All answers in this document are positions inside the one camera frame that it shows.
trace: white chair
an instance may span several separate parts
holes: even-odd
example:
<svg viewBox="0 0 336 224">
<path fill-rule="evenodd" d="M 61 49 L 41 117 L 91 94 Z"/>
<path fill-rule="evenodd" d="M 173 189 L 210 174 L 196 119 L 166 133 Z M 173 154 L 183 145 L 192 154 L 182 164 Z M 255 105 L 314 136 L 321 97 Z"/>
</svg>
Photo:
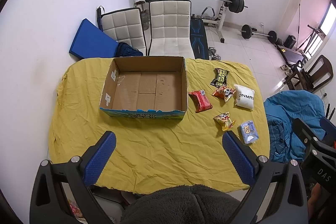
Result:
<svg viewBox="0 0 336 224">
<path fill-rule="evenodd" d="M 101 15 L 103 31 L 118 42 L 125 42 L 147 55 L 140 8 L 129 8 Z"/>
<path fill-rule="evenodd" d="M 195 58 L 190 44 L 190 0 L 149 2 L 152 40 L 148 55 Z"/>
</svg>

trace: blue cloth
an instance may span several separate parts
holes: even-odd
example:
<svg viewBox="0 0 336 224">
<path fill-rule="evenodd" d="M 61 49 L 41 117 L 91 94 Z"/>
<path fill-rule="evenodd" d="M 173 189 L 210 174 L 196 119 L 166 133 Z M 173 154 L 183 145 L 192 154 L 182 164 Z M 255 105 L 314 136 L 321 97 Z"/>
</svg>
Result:
<svg viewBox="0 0 336 224">
<path fill-rule="evenodd" d="M 121 56 L 143 56 L 143 53 L 132 48 L 129 44 L 125 42 L 120 42 L 118 44 L 117 51 L 115 52 L 115 57 Z"/>
<path fill-rule="evenodd" d="M 305 90 L 282 91 L 264 102 L 270 138 L 270 160 L 288 162 L 302 161 L 305 146 L 292 131 L 292 119 L 302 119 L 319 140 L 325 131 L 320 126 L 324 117 L 322 100 Z"/>
</svg>

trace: open cardboard box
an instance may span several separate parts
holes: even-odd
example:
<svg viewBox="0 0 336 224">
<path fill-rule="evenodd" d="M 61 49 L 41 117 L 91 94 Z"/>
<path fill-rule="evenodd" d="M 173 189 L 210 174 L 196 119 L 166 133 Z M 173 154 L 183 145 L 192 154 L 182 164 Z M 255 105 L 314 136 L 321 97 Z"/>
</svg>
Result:
<svg viewBox="0 0 336 224">
<path fill-rule="evenodd" d="M 115 117 L 183 119 L 187 96 L 183 57 L 117 57 L 105 79 L 100 109 Z"/>
</svg>

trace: dumbbell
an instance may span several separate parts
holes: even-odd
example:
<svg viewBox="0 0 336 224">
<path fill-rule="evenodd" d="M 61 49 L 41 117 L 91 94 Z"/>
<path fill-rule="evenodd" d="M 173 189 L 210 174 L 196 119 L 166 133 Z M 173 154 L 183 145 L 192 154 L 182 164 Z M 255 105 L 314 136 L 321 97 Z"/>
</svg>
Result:
<svg viewBox="0 0 336 224">
<path fill-rule="evenodd" d="M 217 50 L 214 47 L 209 47 L 208 51 L 209 56 L 212 56 L 211 60 L 219 60 L 219 61 L 221 60 L 221 56 L 216 54 Z"/>
<path fill-rule="evenodd" d="M 277 35 L 277 33 L 275 31 L 269 31 L 268 34 L 259 33 L 259 32 L 256 32 L 256 31 L 257 31 L 257 29 L 251 28 L 250 25 L 245 24 L 241 28 L 240 32 L 241 32 L 241 36 L 244 39 L 250 39 L 252 37 L 252 35 L 258 34 L 258 35 L 264 35 L 265 37 L 268 37 L 268 41 L 271 42 L 272 44 L 275 44 L 276 41 L 278 40 L 278 35 Z"/>
</svg>

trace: window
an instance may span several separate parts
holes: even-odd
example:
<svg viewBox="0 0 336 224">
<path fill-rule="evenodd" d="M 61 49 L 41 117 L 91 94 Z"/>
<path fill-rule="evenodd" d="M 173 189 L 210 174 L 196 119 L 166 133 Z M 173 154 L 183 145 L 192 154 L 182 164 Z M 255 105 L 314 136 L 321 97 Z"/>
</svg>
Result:
<svg viewBox="0 0 336 224">
<path fill-rule="evenodd" d="M 334 7 L 334 5 L 330 4 L 328 12 L 326 13 L 324 19 L 322 20 L 322 23 L 320 24 L 320 29 L 322 30 L 322 32 L 324 32 L 326 36 L 330 32 L 330 29 L 334 24 L 335 19 L 336 19 L 336 8 Z M 322 42 L 323 40 L 319 37 L 319 35 L 315 34 L 312 43 L 305 51 L 308 58 L 311 58 L 317 52 L 319 47 L 322 45 Z"/>
<path fill-rule="evenodd" d="M 330 5 L 327 15 L 325 16 L 325 19 L 320 27 L 322 32 L 325 33 L 325 35 L 328 35 L 332 25 L 334 24 L 334 21 L 336 19 L 336 9 L 334 5 Z"/>
</svg>

